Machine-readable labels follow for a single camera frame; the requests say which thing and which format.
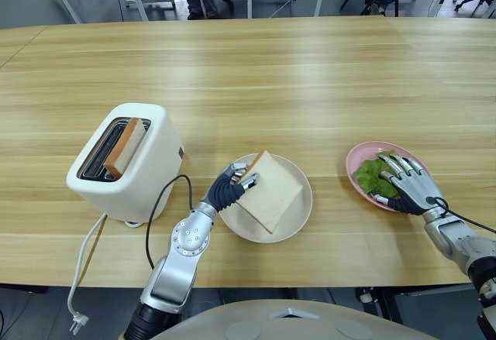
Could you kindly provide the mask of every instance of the lettuce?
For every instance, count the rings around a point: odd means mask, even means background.
[[[381,152],[377,155],[383,154],[389,156],[390,154],[397,154],[394,150],[389,150],[387,152]],[[362,165],[353,174],[358,182],[358,185],[366,193],[376,193],[383,197],[394,198],[398,196],[398,191],[386,180],[379,178],[379,173],[382,171],[387,171],[392,173],[391,168],[380,159],[376,160],[364,160]]]

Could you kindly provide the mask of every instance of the silver robotic arm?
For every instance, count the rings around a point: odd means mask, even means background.
[[[454,261],[475,286],[484,307],[477,322],[486,338],[495,339],[496,241],[478,235],[453,215],[434,180],[417,162],[396,155],[380,158],[394,172],[383,172],[381,177],[396,187],[400,197],[372,197],[397,211],[423,216],[424,229],[436,248]]]
[[[257,174],[238,183],[247,167],[245,163],[228,165],[189,216],[174,226],[169,253],[153,269],[123,335],[125,340],[152,338],[179,322],[198,261],[208,248],[215,216],[257,184]]]

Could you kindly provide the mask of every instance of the white bread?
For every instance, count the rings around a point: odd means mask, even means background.
[[[253,173],[259,174],[257,185],[238,204],[272,234],[303,186],[267,151],[255,158],[242,179]]]
[[[131,118],[129,120],[121,137],[103,163],[103,166],[115,179],[119,179],[124,174],[145,133],[146,130],[141,119]]]

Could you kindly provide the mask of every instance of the wood grain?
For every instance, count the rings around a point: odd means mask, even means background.
[[[194,199],[267,149],[303,169],[314,209],[295,237],[257,245],[220,218],[197,287],[380,286],[466,281],[420,218],[375,208],[344,167],[383,140],[422,158],[463,215],[496,227],[496,27],[462,19],[340,17],[130,22],[9,29],[0,38],[0,282],[68,285],[99,210],[69,166],[123,102],[163,105]],[[188,213],[174,185],[154,259]],[[82,284],[141,287],[144,228],[108,220]]]

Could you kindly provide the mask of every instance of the white toaster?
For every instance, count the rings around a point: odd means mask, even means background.
[[[146,133],[119,179],[103,166],[131,118],[141,118]],[[162,187],[179,171],[184,148],[167,111],[159,105],[122,104],[103,120],[67,174],[67,186],[110,218],[148,222]],[[172,186],[157,206],[164,209]]]

